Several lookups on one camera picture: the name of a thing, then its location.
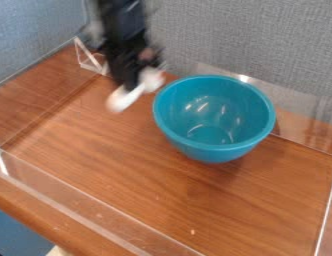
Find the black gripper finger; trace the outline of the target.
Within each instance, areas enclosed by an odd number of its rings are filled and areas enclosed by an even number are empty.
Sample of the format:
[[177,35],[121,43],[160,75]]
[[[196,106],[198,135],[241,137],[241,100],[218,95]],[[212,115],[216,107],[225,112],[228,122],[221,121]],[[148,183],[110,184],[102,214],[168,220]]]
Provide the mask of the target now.
[[134,63],[134,60],[124,59],[122,57],[109,60],[112,76],[128,92],[132,92],[137,87],[134,83]]
[[134,63],[134,72],[136,86],[144,84],[146,87],[160,87],[162,85],[162,71],[146,61]]

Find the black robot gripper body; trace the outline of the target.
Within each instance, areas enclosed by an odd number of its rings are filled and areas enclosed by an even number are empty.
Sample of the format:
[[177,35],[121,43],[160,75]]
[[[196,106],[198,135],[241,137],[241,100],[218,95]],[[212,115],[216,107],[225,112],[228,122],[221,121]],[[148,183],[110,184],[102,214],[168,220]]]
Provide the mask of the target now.
[[144,0],[93,0],[100,21],[101,50],[110,67],[160,67],[162,49],[148,35]]

